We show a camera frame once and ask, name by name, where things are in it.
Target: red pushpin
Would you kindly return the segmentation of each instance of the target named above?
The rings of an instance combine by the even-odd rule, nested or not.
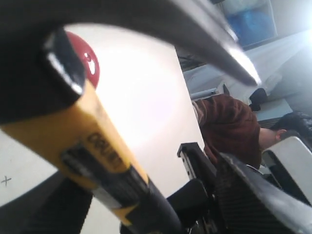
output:
[[[84,39],[74,33],[66,33],[75,52],[84,65],[87,78],[90,80],[93,86],[97,88],[99,80],[99,63],[96,54]]]

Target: black hair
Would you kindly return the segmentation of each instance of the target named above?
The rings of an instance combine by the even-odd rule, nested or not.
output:
[[[273,131],[285,129],[299,133],[307,141],[312,142],[312,117],[302,112],[292,112],[284,115],[271,128]]]

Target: person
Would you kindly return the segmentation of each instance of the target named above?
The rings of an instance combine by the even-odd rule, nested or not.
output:
[[[204,152],[214,165],[219,153],[228,153],[259,169],[261,152],[279,142],[286,131],[312,138],[312,118],[304,113],[286,114],[267,129],[260,127],[248,105],[231,96],[221,94],[192,104],[205,142]]]

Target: brown jacket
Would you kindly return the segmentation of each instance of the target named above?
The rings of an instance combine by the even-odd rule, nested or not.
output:
[[[260,167],[260,125],[250,107],[227,95],[193,102],[205,153],[213,164],[218,153],[235,155],[245,164]]]

